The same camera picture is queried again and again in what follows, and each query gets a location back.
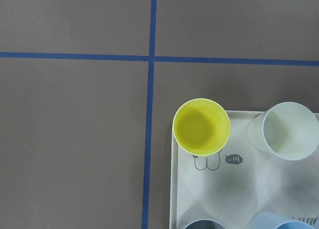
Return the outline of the yellow plastic cup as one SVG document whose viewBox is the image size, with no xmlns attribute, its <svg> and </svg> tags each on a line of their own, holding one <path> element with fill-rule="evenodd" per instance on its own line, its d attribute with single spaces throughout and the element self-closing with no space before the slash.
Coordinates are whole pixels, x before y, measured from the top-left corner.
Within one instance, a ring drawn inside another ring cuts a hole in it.
<svg viewBox="0 0 319 229">
<path fill-rule="evenodd" d="M 231 123 L 226 110 L 217 102 L 196 98 L 176 111 L 172 133 L 177 143 L 195 156 L 210 156 L 228 142 Z"/>
</svg>

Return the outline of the grey plastic cup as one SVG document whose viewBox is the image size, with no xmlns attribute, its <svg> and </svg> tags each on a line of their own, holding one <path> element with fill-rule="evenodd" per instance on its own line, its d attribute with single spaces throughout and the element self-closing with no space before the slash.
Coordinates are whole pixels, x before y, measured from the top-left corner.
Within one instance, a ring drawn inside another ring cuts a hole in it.
<svg viewBox="0 0 319 229">
<path fill-rule="evenodd" d="M 225 227 L 213 220 L 197 220 L 185 226 L 185 229 L 225 229 Z"/>
</svg>

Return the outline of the pale green plastic cup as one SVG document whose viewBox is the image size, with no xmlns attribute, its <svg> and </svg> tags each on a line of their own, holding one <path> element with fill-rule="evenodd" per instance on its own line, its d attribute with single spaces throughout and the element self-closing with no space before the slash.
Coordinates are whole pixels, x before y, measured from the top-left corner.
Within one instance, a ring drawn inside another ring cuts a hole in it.
<svg viewBox="0 0 319 229">
<path fill-rule="evenodd" d="M 264 152 L 284 160 L 302 160 L 319 145 L 319 121 L 306 106 L 282 102 L 250 122 L 248 138 Z"/>
</svg>

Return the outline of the light blue plastic cup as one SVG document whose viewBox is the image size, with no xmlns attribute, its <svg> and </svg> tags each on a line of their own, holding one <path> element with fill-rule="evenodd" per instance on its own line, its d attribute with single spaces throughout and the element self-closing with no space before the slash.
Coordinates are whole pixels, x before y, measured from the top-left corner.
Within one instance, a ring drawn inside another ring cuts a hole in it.
<svg viewBox="0 0 319 229">
<path fill-rule="evenodd" d="M 262 212 L 257 214 L 251 223 L 251 229 L 313 229 L 314 227 L 292 218 L 272 213 Z"/>
</svg>

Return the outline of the cream serving tray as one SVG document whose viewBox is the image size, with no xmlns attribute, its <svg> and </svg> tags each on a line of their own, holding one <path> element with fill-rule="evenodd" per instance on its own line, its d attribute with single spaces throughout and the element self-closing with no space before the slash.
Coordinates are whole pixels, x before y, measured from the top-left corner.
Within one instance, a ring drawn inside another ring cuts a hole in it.
<svg viewBox="0 0 319 229">
<path fill-rule="evenodd" d="M 229 111 L 231 135 L 218 153 L 194 156 L 171 142 L 169 226 L 212 219 L 249 229 L 255 215 L 274 212 L 314 225 L 319 219 L 319 153 L 299 161 L 265 153 L 248 139 L 257 111 Z"/>
</svg>

